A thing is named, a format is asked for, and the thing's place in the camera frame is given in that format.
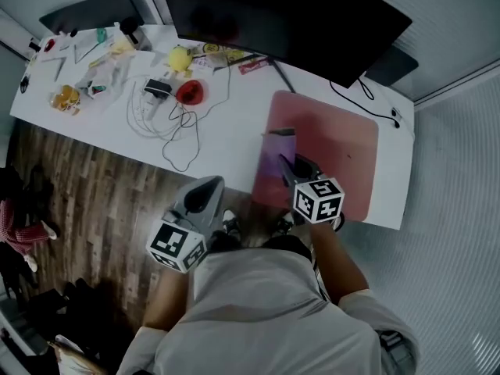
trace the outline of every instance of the table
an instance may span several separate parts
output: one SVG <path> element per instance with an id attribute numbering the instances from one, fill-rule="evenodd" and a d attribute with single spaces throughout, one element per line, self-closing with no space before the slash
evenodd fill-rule
<path id="1" fill-rule="evenodd" d="M 153 48 L 159 52 L 167 53 L 175 45 L 188 47 L 198 43 L 179 39 L 173 26 L 150 25 L 144 26 L 144 30 Z M 108 34 L 120 33 L 116 28 L 108 28 L 107 31 Z M 75 38 L 83 38 L 87 32 L 91 31 L 82 31 Z M 54 81 L 54 73 L 57 70 L 58 60 L 42 62 L 45 53 L 38 53 L 37 61 L 27 69 L 30 74 L 30 85 L 24 94 L 17 92 L 11 115 L 116 154 L 174 170 L 162 156 L 164 141 L 142 138 L 127 124 L 130 90 L 136 81 L 142 82 L 145 79 L 141 79 L 138 75 L 157 75 L 164 72 L 166 67 L 161 63 L 151 67 L 151 63 L 154 62 L 153 54 L 148 53 L 148 59 L 141 54 L 140 59 L 136 57 L 132 60 L 123 93 L 113 104 L 70 116 L 49 106 L 49 92 L 54 91 L 57 84 L 78 82 L 85 74 L 88 64 L 103 55 L 105 49 L 103 46 L 97 47 L 78 64 L 74 63 L 73 49 L 70 47 L 69 50 L 69 57 L 57 82 Z M 366 98 L 358 83 L 348 90 L 336 86 L 342 94 L 361 102 L 374 113 L 390 115 L 391 107 L 396 107 L 404 119 L 402 127 L 396 129 L 392 121 L 370 116 L 333 93 L 325 79 L 293 66 L 285 64 L 280 66 L 297 93 L 367 116 L 377 122 L 379 127 L 377 164 L 370 209 L 365 222 L 399 229 L 413 156 L 413 103 L 399 93 L 367 79 L 363 81 L 374 94 L 373 101 Z M 275 91 L 287 88 L 272 66 L 245 75 L 241 75 L 237 67 L 232 67 L 231 72 L 228 69 L 219 70 L 204 80 L 208 85 L 208 98 L 196 106 L 199 115 L 206 113 L 211 105 L 225 99 L 229 73 L 230 99 L 215 107 L 199 123 L 201 150 L 185 174 L 197 178 L 221 175 L 229 188 L 251 192 L 271 98 Z M 169 102 L 167 99 L 164 106 L 159 107 L 155 116 L 157 128 L 161 128 L 161 124 L 158 123 L 172 109 L 172 102 L 173 100 Z M 196 147 L 193 127 L 183 130 L 182 139 L 167 146 L 165 153 L 177 167 L 182 168 L 196 153 Z"/>

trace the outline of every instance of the floor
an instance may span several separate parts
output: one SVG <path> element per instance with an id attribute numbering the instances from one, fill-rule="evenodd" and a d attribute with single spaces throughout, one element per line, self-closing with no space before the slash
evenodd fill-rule
<path id="1" fill-rule="evenodd" d="M 113 285 L 117 308 L 138 329 L 162 269 L 145 251 L 149 228 L 191 178 L 24 122 L 16 139 L 13 165 L 25 182 L 34 165 L 43 166 L 54 184 L 51 213 L 61 230 L 57 241 L 35 247 L 40 287 L 26 286 L 26 294 L 62 292 L 67 281 L 80 277 L 93 287 L 105 281 Z M 225 190 L 223 207 L 246 219 L 241 228 L 248 246 L 266 240 L 279 214 L 231 189 Z"/>

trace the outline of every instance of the black monitor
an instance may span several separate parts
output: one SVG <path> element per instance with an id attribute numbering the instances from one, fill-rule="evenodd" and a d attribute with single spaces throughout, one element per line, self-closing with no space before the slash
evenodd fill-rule
<path id="1" fill-rule="evenodd" d="M 382 0 L 166 0 L 179 38 L 268 55 L 348 88 L 410 25 Z"/>

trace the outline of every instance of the white sneaker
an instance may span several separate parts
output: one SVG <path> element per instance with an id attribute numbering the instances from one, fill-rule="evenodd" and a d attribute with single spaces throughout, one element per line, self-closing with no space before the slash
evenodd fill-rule
<path id="1" fill-rule="evenodd" d="M 24 256 L 24 261 L 27 262 L 27 264 L 30 267 L 31 271 L 33 271 L 33 272 L 37 272 L 38 271 L 37 260 L 34 259 L 34 257 L 31 254 L 26 254 Z"/>
<path id="2" fill-rule="evenodd" d="M 47 225 L 44 221 L 40 221 L 40 222 L 44 226 L 45 232 L 47 232 L 48 237 L 51 238 L 53 241 L 55 239 L 57 239 L 57 234 L 55 233 L 55 231 L 49 225 Z"/>

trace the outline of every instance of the pink mat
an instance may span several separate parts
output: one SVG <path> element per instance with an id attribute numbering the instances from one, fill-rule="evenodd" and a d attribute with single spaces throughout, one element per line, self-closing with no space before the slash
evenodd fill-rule
<path id="1" fill-rule="evenodd" d="M 345 192 L 345 218 L 363 221 L 370 207 L 377 161 L 377 123 L 334 105 L 277 91 L 266 131 L 281 128 L 294 128 L 296 152 L 338 180 Z M 252 192 L 255 202 L 288 208 L 287 198 L 288 191 L 280 178 L 257 172 Z"/>

